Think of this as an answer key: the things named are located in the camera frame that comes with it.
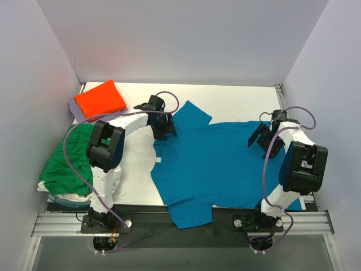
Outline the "teal blue t shirt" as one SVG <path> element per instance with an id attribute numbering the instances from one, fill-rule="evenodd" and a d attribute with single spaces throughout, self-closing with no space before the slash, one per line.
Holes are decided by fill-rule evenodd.
<path id="1" fill-rule="evenodd" d="M 212 117 L 191 102 L 174 115 L 177 137 L 156 140 L 157 162 L 151 177 L 179 229 L 212 222 L 212 208 L 253 208 L 263 198 L 265 152 L 248 139 L 256 121 L 212 123 Z M 278 184 L 285 158 L 281 150 L 269 160 L 266 192 Z"/>

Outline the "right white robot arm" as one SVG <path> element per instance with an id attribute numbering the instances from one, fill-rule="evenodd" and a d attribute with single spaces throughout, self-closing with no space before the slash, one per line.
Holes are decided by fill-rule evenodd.
<path id="1" fill-rule="evenodd" d="M 281 214 L 297 199 L 320 190 L 328 158 L 328 149 L 319 146 L 305 134 L 306 126 L 290 119 L 286 110 L 270 113 L 269 125 L 260 123 L 248 139 L 248 146 L 256 142 L 263 151 L 263 199 L 250 216 L 250 225 L 256 230 L 281 226 Z M 278 184 L 266 192 L 266 171 L 269 159 L 281 149 L 285 158 L 278 173 Z"/>

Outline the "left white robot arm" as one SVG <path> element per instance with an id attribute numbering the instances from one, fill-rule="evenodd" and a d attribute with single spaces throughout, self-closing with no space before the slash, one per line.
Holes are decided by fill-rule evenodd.
<path id="1" fill-rule="evenodd" d="M 93 174 L 93 195 L 88 212 L 89 219 L 101 232 L 110 231 L 115 223 L 113 208 L 113 176 L 124 153 L 125 139 L 132 132 L 150 126 L 154 139 L 167 140 L 167 135 L 177 136 L 171 113 L 165 113 L 165 101 L 151 95 L 148 102 L 139 104 L 129 113 L 109 122 L 95 123 L 87 149 Z"/>

